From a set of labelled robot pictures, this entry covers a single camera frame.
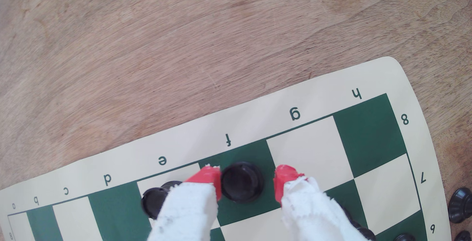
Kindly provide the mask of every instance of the chess piece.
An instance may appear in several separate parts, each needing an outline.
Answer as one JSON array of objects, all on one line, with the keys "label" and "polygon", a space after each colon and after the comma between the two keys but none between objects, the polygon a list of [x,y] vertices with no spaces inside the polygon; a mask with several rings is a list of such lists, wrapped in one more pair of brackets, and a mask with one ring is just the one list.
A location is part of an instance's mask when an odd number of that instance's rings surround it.
[{"label": "chess piece", "polygon": [[356,227],[357,231],[361,232],[361,234],[367,239],[367,240],[371,240],[371,241],[377,241],[377,239],[375,238],[375,235],[374,233],[365,228],[365,227]]},{"label": "chess piece", "polygon": [[151,188],[146,190],[141,199],[141,207],[145,214],[154,220],[157,219],[157,215],[161,211],[162,204],[170,190],[170,187],[174,185],[180,185],[180,181],[169,181],[164,183],[160,188]]},{"label": "chess piece", "polygon": [[351,213],[346,209],[344,208],[343,206],[341,206],[341,208],[343,208],[344,210],[344,213],[346,214],[346,217],[347,219],[349,219],[349,221],[351,222],[351,225],[354,226],[354,228],[357,229],[357,231],[359,231],[367,240],[371,240],[371,241],[376,241],[377,239],[375,238],[375,235],[374,233],[369,230],[368,228],[366,227],[363,227],[360,223],[356,222],[355,220],[353,220],[352,216],[351,216]]},{"label": "chess piece", "polygon": [[415,238],[409,233],[402,233],[394,241],[415,241]]},{"label": "chess piece", "polygon": [[251,202],[262,193],[264,178],[256,165],[237,162],[221,173],[221,192],[228,199],[237,202]]},{"label": "chess piece", "polygon": [[454,241],[471,241],[471,233],[469,231],[462,231],[457,234]]},{"label": "chess piece", "polygon": [[454,192],[447,208],[449,220],[461,223],[472,215],[472,194],[468,188],[460,188]]}]

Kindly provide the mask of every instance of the wood grain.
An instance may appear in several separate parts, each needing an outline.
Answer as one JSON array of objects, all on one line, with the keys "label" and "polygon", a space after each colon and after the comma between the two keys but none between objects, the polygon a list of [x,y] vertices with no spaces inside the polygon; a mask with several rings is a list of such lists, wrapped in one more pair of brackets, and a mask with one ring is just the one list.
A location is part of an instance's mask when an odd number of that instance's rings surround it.
[{"label": "wood grain", "polygon": [[471,36],[470,0],[0,0],[0,188],[391,56],[449,200],[472,188]]}]

